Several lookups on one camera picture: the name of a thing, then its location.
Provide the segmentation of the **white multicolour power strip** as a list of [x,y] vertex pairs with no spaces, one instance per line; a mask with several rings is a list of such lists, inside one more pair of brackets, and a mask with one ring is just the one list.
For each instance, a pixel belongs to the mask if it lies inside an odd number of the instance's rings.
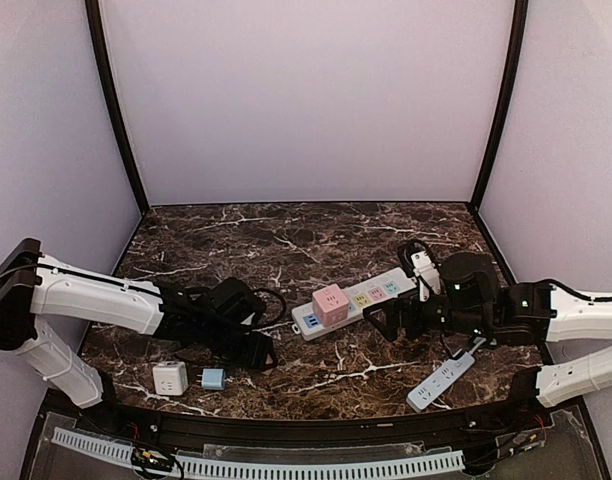
[[414,292],[416,288],[416,282],[407,277],[400,267],[353,286],[341,288],[349,300],[349,312],[345,320],[332,327],[324,327],[314,315],[311,295],[309,302],[292,309],[292,330],[303,340],[312,341],[361,320],[364,308],[390,298],[397,298],[400,294]]

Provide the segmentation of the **pink cube socket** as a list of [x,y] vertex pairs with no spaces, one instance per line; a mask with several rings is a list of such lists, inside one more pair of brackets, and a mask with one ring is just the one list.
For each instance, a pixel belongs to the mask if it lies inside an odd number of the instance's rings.
[[332,284],[312,294],[312,308],[324,327],[332,327],[347,318],[349,300],[337,284]]

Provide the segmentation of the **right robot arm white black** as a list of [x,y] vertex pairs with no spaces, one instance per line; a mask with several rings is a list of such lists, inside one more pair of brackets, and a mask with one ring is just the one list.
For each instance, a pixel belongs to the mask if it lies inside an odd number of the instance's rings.
[[469,336],[459,350],[407,396],[424,410],[474,363],[480,348],[543,346],[575,339],[603,339],[610,346],[565,363],[531,367],[513,376],[510,399],[545,408],[612,386],[612,294],[579,292],[554,279],[503,287],[489,257],[460,252],[435,264],[421,252],[402,251],[414,293],[370,305],[364,318],[388,341],[400,330],[410,339],[435,331]]

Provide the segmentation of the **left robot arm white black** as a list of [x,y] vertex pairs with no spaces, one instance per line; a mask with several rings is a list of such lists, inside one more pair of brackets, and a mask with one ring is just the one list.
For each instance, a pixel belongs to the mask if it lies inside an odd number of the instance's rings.
[[278,359],[259,323],[260,294],[236,278],[207,288],[102,275],[48,256],[27,238],[0,265],[0,351],[23,358],[82,410],[113,403],[114,386],[55,333],[51,315],[198,344],[228,365],[266,371]]

